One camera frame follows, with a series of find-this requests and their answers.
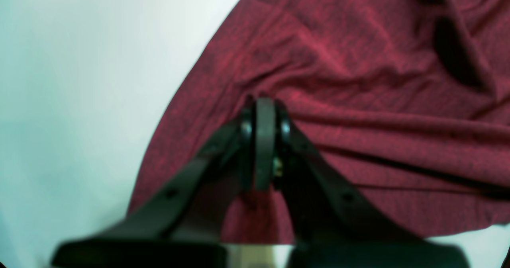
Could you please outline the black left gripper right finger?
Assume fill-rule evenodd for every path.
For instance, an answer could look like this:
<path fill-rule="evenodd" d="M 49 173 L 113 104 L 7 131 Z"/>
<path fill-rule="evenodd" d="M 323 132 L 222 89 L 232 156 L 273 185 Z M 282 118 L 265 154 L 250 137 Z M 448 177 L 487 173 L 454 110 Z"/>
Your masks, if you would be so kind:
<path fill-rule="evenodd" d="M 431 244 L 373 206 L 265 99 L 265 188 L 280 191 L 296 246 L 289 268 L 467 268 L 455 246 Z"/>

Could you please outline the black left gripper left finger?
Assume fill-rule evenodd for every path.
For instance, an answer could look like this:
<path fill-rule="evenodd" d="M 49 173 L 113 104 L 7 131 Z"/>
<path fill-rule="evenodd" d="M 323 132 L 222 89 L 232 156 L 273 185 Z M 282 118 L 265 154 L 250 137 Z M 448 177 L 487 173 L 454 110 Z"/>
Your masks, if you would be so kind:
<path fill-rule="evenodd" d="M 118 224 L 61 244 L 54 268 L 225 268 L 220 244 L 228 208 L 253 188 L 256 137 L 265 99 L 221 126 L 149 201 Z"/>

